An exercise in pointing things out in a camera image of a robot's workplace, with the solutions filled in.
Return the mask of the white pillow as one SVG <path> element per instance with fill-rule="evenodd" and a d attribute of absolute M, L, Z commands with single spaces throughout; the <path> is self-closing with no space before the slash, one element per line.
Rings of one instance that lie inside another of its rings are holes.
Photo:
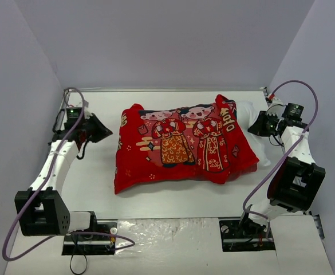
<path fill-rule="evenodd" d="M 259 111 L 249 101 L 238 101 L 237 106 L 237 121 L 247 139 L 250 148 L 259 159 L 257 166 L 259 169 L 271 165 L 271 161 L 265 154 L 265 144 L 259 135 L 261 133 L 261 125 L 259 119 Z"/>

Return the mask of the red printed pillowcase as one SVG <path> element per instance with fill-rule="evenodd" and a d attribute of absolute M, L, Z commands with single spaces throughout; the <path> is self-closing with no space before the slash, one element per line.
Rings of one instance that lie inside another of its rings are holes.
<path fill-rule="evenodd" d="M 225 184 L 257 169 L 234 100 L 168 110 L 134 104 L 121 114 L 114 192 L 137 184 L 202 179 Z"/>

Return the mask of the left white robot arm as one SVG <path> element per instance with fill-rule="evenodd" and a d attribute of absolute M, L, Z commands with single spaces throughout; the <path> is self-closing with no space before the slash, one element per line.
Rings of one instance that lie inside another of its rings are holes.
<path fill-rule="evenodd" d="M 94 113 L 80 107 L 69 107 L 65 112 L 64 129 L 54 133 L 39 176 L 14 198 L 25 236 L 67 235 L 78 231 L 85 239 L 94 239 L 99 233 L 95 213 L 70 211 L 61 191 L 73 161 L 84 158 L 87 144 L 104 140 L 112 131 Z"/>

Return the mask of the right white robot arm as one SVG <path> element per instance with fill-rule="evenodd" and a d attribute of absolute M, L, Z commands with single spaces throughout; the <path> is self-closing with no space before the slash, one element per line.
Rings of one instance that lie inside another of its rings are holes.
<path fill-rule="evenodd" d="M 302 121 L 303 110 L 294 103 L 271 103 L 249 128 L 257 136 L 280 138 L 284 156 L 265 177 L 270 181 L 266 198 L 243 207 L 238 230 L 246 237 L 259 228 L 269 228 L 270 221 L 280 215 L 307 211 L 324 180 L 325 169 L 316 164 L 310 152 L 309 126 Z"/>

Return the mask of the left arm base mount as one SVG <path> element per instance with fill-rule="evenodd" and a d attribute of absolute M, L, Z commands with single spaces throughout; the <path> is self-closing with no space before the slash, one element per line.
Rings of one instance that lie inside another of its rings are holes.
<path fill-rule="evenodd" d="M 109 237 L 89 234 L 67 234 L 62 242 L 62 256 L 110 256 L 115 254 L 115 240 Z"/>

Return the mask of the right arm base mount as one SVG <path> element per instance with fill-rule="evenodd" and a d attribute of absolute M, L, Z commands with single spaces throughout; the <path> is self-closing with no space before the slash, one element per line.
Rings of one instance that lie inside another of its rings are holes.
<path fill-rule="evenodd" d="M 264 226 L 254 226 L 247 229 L 239 227 L 239 223 L 239 218 L 219 219 L 223 252 L 275 251 L 275 243 L 266 238 Z"/>

